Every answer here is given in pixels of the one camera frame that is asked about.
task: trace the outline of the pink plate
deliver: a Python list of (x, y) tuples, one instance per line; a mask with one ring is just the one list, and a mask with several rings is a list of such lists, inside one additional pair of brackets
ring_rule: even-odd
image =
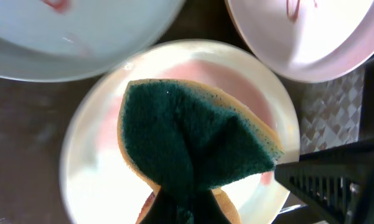
[[(350, 1), (345, 6), (328, 0), (263, 2), (226, 0), (233, 22), (249, 48), (265, 65), (286, 78), (308, 83), (333, 80), (357, 68), (374, 53), (374, 0)], [(332, 19), (322, 21), (325, 12), (333, 13)], [(345, 16), (354, 18), (354, 24)], [(321, 31), (308, 24), (319, 25)]]

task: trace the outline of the green scouring pad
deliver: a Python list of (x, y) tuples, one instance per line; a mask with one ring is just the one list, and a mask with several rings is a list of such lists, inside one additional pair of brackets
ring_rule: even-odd
[(276, 133), (224, 91), (187, 80), (130, 82), (118, 122), (121, 153), (137, 175), (180, 203), (275, 168)]

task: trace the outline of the patterned tile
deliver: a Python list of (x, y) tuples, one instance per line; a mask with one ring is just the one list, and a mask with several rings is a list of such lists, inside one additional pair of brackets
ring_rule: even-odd
[(364, 68), (325, 83), (307, 85), (302, 96), (301, 154), (358, 140)]

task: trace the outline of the bowl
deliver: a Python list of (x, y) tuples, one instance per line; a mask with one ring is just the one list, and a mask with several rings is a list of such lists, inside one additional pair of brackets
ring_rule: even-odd
[[(223, 89), (277, 132), (285, 152), (279, 163), (298, 161), (296, 112), (271, 71), (231, 45), (169, 42), (131, 57), (104, 76), (74, 114), (60, 160), (63, 202), (74, 223), (135, 223), (152, 192), (125, 163), (117, 135), (126, 86), (143, 78), (188, 79)], [(222, 190), (238, 209), (242, 223), (271, 223), (289, 195), (273, 175), (251, 175)]]

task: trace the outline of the white plate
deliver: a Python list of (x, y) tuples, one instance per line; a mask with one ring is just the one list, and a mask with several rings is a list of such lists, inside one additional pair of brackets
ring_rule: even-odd
[(183, 3), (0, 0), (0, 77), (63, 82), (99, 75), (157, 40)]
[(226, 3), (252, 52), (286, 78), (311, 83), (333, 80), (374, 53), (374, 0)]
[[(135, 223), (152, 190), (130, 171), (121, 157), (116, 134), (121, 97), (130, 80), (158, 77), (191, 59), (226, 66), (254, 85), (268, 102), (274, 129), (286, 152), (279, 162), (298, 161), (299, 126), (291, 99), (276, 76), (257, 59), (219, 42), (194, 40), (160, 45), (134, 56), (102, 78), (70, 123), (60, 161), (60, 185), (63, 202), (74, 223)], [(223, 189), (236, 205), (243, 223), (271, 223), (289, 191), (274, 179), (267, 186), (255, 185), (256, 177)]]

